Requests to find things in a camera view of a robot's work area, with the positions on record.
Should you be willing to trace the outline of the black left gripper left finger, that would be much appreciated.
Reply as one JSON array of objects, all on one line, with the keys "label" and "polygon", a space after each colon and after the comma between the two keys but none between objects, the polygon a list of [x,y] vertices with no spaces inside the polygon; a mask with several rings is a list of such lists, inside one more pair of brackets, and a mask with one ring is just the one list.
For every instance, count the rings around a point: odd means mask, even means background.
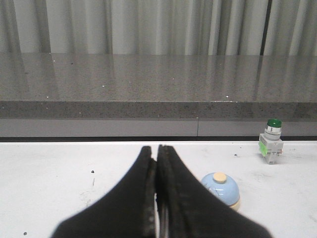
[{"label": "black left gripper left finger", "polygon": [[135,163],[99,201],[61,222],[54,238],[154,238],[156,162],[142,147]]}]

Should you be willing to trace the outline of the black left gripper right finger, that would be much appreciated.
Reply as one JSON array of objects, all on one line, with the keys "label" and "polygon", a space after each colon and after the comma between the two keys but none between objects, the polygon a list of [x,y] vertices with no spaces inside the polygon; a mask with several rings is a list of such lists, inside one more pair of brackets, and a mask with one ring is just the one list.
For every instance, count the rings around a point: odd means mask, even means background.
[{"label": "black left gripper right finger", "polygon": [[158,148],[156,190],[161,238],[271,237],[265,227],[212,195],[172,146]]}]

